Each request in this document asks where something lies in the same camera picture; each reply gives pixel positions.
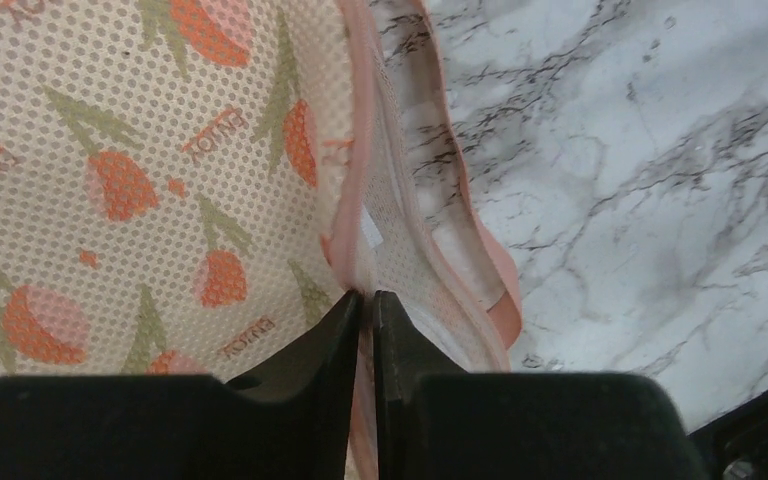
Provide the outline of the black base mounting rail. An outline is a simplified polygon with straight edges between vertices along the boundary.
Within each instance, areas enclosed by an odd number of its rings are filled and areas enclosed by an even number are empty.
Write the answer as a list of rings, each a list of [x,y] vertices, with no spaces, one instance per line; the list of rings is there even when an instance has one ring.
[[[768,390],[689,434],[711,479],[768,479]]]

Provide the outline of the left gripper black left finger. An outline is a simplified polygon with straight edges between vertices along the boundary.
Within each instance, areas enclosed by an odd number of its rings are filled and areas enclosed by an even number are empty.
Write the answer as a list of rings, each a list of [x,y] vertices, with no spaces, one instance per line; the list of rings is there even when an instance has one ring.
[[[359,296],[229,380],[0,377],[0,479],[340,479]]]

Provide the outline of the floral mesh laundry bag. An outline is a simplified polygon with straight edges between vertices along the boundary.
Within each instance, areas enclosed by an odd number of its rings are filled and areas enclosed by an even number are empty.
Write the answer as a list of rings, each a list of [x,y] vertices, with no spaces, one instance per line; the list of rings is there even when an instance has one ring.
[[[0,1],[0,377],[229,381],[359,296],[347,479],[383,479],[373,299],[504,373],[515,268],[424,224],[365,1]]]

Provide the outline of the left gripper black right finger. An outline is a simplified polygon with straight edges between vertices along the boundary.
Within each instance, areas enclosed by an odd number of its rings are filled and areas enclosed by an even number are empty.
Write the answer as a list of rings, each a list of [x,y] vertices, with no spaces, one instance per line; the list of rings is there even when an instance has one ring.
[[[666,392],[623,373],[470,373],[373,299],[383,479],[703,479]]]

